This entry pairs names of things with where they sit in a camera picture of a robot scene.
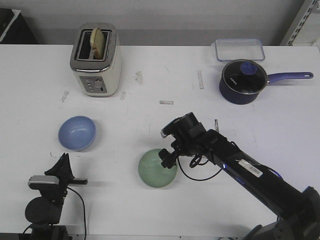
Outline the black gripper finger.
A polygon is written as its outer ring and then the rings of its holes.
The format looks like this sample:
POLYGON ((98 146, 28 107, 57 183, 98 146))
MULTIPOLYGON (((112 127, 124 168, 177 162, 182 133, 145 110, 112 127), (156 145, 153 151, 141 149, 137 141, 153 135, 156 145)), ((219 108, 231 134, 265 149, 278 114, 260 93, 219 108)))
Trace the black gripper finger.
POLYGON ((71 173, 72 172, 72 168, 71 168, 70 157, 69 157, 68 153, 65 153, 64 163, 65 163, 66 171, 68 173, 71 173))
POLYGON ((59 160, 57 161, 57 163, 55 164, 56 166, 56 171, 60 171, 61 169, 63 169, 64 167, 64 162, 65 162, 65 157, 66 157, 66 153, 64 152, 61 157, 59 158, 59 160))
POLYGON ((168 160, 168 157, 170 156, 170 153, 165 148, 161 149, 158 153, 158 156, 162 160, 163 163, 166 163, 168 160))
POLYGON ((168 157, 167 161, 162 162, 161 165, 164 168, 171 169, 176 164, 176 160, 177 160, 177 153, 172 152, 172 153, 170 153, 170 156, 168 157))

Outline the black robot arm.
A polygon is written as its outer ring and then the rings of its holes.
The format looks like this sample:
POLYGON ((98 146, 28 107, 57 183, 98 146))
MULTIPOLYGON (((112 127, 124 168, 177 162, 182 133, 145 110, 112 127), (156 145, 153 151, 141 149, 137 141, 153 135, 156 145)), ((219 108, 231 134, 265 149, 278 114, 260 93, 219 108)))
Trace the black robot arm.
POLYGON ((206 130, 192 112, 166 125, 161 136, 168 135, 175 139, 171 144, 174 151, 162 149, 158 154, 164 168, 172 168, 180 156, 205 156, 277 215, 277 221, 252 229, 246 240, 320 238, 320 195, 314 188, 309 186, 303 192, 298 191, 218 131, 206 130))
POLYGON ((68 190, 79 193, 69 185, 86 185, 87 178, 73 175, 70 157, 63 153, 57 163, 43 175, 33 175, 28 187, 38 190, 40 196, 32 199, 25 208, 25 218, 30 222, 31 240, 71 240, 67 227, 60 225, 61 214, 68 190))

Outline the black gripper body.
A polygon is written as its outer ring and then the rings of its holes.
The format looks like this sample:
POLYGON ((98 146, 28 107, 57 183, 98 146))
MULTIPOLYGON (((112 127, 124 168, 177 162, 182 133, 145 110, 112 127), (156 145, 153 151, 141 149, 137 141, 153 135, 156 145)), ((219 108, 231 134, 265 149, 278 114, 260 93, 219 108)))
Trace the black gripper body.
POLYGON ((179 118, 178 133, 172 135, 175 141, 171 146, 181 155, 192 156, 200 153, 197 140, 204 135, 207 130, 195 117, 193 112, 189 112, 179 118))
POLYGON ((87 178, 76 178, 70 164, 55 164, 44 172, 46 177, 52 177, 52 184, 45 187, 45 191, 51 194, 65 194, 69 185, 87 185, 87 178))

